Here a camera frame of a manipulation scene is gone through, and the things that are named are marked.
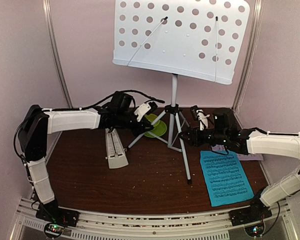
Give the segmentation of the blue sheet music page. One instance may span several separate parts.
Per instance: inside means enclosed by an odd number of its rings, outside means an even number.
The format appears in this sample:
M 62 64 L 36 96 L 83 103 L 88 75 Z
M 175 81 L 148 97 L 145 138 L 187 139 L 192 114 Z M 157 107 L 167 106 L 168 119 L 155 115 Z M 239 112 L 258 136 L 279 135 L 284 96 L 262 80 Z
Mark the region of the blue sheet music page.
M 236 153 L 201 151 L 200 165 L 212 207 L 245 202 L 254 197 Z

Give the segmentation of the white music stand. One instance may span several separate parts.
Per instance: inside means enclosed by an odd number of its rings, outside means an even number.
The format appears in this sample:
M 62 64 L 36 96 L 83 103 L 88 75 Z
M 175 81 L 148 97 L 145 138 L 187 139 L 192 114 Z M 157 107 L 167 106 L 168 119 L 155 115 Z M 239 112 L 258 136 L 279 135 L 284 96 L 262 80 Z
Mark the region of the white music stand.
M 250 18 L 245 0 L 117 0 L 113 63 L 172 75 L 168 140 L 186 120 L 178 108 L 179 76 L 230 86 Z

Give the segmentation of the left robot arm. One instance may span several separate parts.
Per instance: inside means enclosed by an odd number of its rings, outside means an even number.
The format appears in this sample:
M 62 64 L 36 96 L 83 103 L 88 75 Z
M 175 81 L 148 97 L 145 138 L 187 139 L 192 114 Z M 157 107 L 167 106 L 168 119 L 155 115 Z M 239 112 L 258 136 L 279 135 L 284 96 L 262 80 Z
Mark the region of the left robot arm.
M 62 211 L 52 190 L 46 167 L 48 135 L 72 130 L 129 129 L 134 136 L 154 127 L 146 115 L 157 109 L 156 99 L 149 96 L 139 106 L 131 95 L 132 90 L 116 91 L 105 99 L 86 107 L 42 108 L 32 105 L 23 122 L 17 127 L 13 142 L 19 143 L 17 156 L 25 166 L 28 180 L 37 194 L 40 208 L 51 222 L 62 218 Z

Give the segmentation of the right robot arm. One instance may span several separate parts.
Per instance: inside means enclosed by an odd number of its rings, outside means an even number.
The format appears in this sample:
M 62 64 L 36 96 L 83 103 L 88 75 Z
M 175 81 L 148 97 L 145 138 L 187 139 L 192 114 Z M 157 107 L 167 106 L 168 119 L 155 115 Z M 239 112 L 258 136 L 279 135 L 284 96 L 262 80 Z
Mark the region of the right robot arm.
M 189 127 L 178 134 L 191 146 L 223 145 L 237 154 L 266 154 L 290 157 L 300 160 L 300 132 L 278 133 L 258 127 L 239 129 L 234 112 L 230 108 L 216 108 L 213 113 L 213 127 L 208 127 L 209 117 L 196 105 L 190 112 L 198 127 Z M 274 203 L 300 191 L 300 167 L 281 180 L 273 183 L 252 199 L 246 210 L 249 220 L 258 220 Z

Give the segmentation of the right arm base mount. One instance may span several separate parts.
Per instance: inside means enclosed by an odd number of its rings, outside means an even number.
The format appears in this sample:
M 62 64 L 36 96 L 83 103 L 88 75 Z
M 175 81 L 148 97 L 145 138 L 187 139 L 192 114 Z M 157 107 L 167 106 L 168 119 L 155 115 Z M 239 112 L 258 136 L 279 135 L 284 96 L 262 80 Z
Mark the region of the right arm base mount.
M 261 237 L 266 232 L 265 219 L 272 216 L 271 210 L 252 210 L 251 207 L 231 210 L 229 218 L 233 227 L 244 226 L 245 233 L 252 238 Z

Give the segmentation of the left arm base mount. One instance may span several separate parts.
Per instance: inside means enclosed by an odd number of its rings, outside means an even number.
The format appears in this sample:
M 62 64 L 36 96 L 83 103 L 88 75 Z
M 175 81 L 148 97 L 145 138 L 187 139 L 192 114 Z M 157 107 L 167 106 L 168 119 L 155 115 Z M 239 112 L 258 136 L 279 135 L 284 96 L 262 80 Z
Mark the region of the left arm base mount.
M 43 227 L 43 233 L 48 238 L 58 238 L 67 227 L 76 227 L 80 213 L 75 210 L 59 209 L 57 213 L 50 214 L 44 209 L 37 210 L 35 217 L 47 223 Z

